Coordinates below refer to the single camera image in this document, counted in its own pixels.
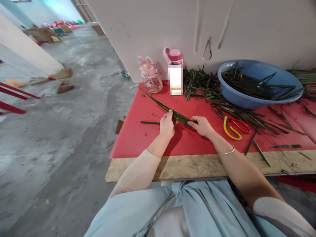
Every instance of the beige sleeve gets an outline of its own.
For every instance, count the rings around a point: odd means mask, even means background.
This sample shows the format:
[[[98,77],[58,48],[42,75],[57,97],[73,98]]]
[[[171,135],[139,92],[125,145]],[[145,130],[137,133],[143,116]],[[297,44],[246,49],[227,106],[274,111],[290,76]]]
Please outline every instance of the beige sleeve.
[[[160,157],[144,150],[122,174],[108,200],[117,194],[147,189],[154,178],[160,160]]]
[[[315,237],[316,231],[289,204],[273,198],[259,198],[253,205],[253,213],[264,217],[287,236]]]

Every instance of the bunny-shaped bottle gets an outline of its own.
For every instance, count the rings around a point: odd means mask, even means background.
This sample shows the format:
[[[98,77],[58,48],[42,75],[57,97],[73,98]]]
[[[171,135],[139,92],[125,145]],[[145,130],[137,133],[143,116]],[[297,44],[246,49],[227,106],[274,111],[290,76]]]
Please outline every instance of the bunny-shaped bottle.
[[[142,59],[141,56],[138,56],[140,63],[139,70],[143,77],[143,82],[146,89],[150,93],[158,93],[162,90],[162,81],[159,70],[156,68],[154,62],[150,57],[146,57],[146,60]]]

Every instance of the blue cloth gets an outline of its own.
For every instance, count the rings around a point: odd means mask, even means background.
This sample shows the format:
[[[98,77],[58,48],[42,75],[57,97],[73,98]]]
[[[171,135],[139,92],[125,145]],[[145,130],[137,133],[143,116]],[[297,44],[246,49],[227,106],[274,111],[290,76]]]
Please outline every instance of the blue cloth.
[[[183,206],[191,237],[285,236],[263,218],[255,215],[249,217],[227,180],[221,180],[187,185],[175,182],[171,187],[114,196],[95,216],[85,237],[145,236],[154,217],[172,193],[176,198],[173,203]]]

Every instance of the hand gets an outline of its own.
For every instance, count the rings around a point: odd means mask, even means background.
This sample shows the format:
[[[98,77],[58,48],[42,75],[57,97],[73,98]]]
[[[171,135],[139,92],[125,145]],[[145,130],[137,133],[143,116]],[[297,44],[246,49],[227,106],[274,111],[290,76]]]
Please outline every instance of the hand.
[[[178,124],[178,121],[173,123],[172,114],[173,111],[169,110],[160,120],[160,135],[170,139],[174,135],[174,126]]]
[[[188,125],[194,128],[198,134],[205,137],[210,137],[215,133],[215,130],[212,128],[210,123],[207,121],[207,118],[200,116],[193,116],[191,121],[188,122]]]

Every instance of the blue plastic basin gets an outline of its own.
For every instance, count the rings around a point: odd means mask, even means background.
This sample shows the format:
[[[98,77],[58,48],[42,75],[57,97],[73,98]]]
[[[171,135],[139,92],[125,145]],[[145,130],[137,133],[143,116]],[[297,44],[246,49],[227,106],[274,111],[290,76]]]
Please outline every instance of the blue plastic basin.
[[[284,100],[263,100],[263,99],[254,98],[249,95],[245,95],[233,89],[223,80],[222,72],[230,71],[233,68],[235,68],[237,61],[238,61],[238,68],[242,68],[241,72],[244,75],[256,78],[258,80],[262,80],[263,78],[276,72],[276,74],[268,81],[267,84],[293,85],[293,86],[296,86],[294,90],[298,90],[303,87],[301,82],[295,76],[293,76],[291,73],[279,67],[276,67],[264,62],[255,61],[255,60],[232,60],[232,61],[228,61],[222,64],[217,72],[218,79],[221,82],[220,84],[221,94],[228,102],[244,109],[259,109],[259,108],[266,107],[268,105],[273,105],[273,104],[291,103],[302,96],[303,91],[300,91],[296,95],[293,95]]]

